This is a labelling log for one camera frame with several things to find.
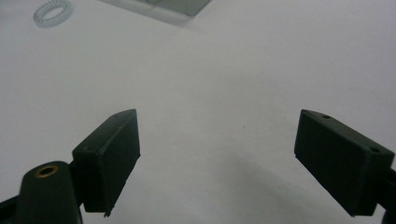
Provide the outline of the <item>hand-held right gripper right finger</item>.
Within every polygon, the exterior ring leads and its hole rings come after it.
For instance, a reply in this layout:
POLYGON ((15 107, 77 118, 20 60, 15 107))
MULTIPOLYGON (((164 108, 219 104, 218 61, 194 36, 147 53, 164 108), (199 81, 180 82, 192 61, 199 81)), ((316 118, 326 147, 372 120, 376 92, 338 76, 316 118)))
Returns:
POLYGON ((295 157, 351 216, 395 214, 395 153, 328 115, 302 110, 295 157))

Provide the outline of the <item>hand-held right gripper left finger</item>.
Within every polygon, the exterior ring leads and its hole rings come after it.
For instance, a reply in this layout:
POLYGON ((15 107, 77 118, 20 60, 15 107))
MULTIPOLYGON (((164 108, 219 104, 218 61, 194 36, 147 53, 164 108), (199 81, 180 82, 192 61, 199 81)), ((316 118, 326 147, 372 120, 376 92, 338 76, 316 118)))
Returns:
POLYGON ((87 212, 108 217, 140 157, 137 112, 110 116, 72 155, 78 200, 87 212))

